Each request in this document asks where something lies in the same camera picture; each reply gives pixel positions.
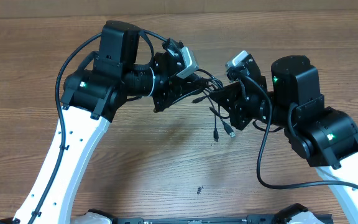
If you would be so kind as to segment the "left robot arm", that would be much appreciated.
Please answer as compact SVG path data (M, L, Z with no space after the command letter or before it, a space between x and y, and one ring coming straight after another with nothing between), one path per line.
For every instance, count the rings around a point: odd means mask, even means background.
M99 210L78 217L71 211L90 158L117 110L151 97L155 110L163 111L208 85L196 74L193 52L173 39L162 39L163 52L152 52L149 62L138 64L139 41L151 37L151 31L133 24L107 21L96 35L99 49L71 75L58 75L53 141L29 195L6 223L116 223L115 217Z

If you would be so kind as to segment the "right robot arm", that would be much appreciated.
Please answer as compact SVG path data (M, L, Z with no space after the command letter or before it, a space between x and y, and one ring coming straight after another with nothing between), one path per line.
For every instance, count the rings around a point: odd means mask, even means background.
M251 121L284 130L291 148L319 175L318 181L285 189L328 186L350 223L358 223L358 127L345 112L327 107L319 73L308 57L290 55L271 66L272 91L253 57L241 53L227 63L230 84L210 94L233 127Z

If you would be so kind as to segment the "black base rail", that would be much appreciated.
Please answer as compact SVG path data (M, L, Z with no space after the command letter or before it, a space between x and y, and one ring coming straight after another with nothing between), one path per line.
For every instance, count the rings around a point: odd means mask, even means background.
M209 218L124 218L115 217L109 213L89 209L84 215L72 218L71 224L274 224L274 223L299 223L333 224L332 215L316 215L307 207L294 203L274 214L248 214L243 217L209 217Z

